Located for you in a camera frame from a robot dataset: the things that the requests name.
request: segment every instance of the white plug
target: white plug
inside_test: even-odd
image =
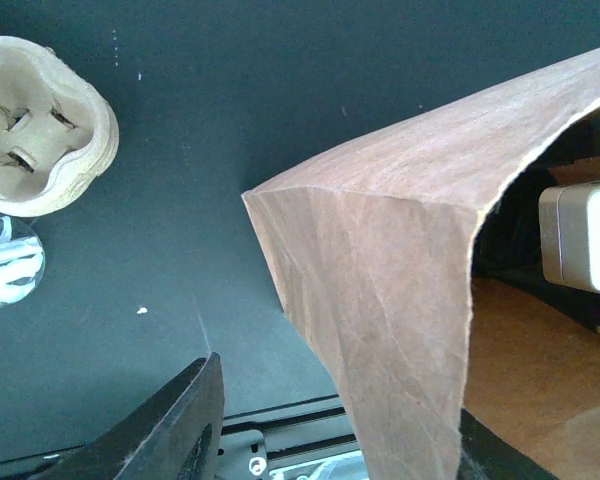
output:
[[[600,181],[546,189],[539,214],[547,281],[600,293]]]
[[[118,137],[108,103],[52,51],[0,36],[0,212],[35,217],[75,201]]]

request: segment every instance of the black object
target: black object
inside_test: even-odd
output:
[[[321,461],[359,451],[338,396],[227,417],[220,429],[223,405],[220,359],[212,354],[94,443],[9,462],[0,480],[268,480],[285,467],[309,476]],[[466,411],[460,432],[457,480],[555,480]]]
[[[569,165],[574,161],[600,156],[600,114],[576,122],[565,130],[530,169]]]
[[[574,124],[507,189],[476,238],[473,274],[524,290],[600,333],[600,294],[544,279],[538,201],[557,184],[546,170],[600,155],[600,115]]]
[[[466,410],[462,411],[460,433],[462,458],[457,480],[557,480]]]
[[[487,217],[474,245],[477,273],[524,267],[542,261],[538,199],[557,185],[544,169],[522,174]]]
[[[212,480],[224,386],[213,353],[184,369],[111,431],[31,480]]]

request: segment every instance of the brown paper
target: brown paper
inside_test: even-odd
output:
[[[340,145],[243,195],[373,480],[453,479],[470,255],[506,186],[600,107],[600,49]]]

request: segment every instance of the dark green surface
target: dark green surface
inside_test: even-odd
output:
[[[462,411],[462,460],[457,480],[558,480]]]
[[[280,310],[239,195],[600,46],[600,1],[471,4],[0,0],[0,34],[53,47],[121,129],[106,174],[35,223],[40,288],[0,311],[0,460],[124,418],[206,352],[196,304],[227,414],[333,393]]]

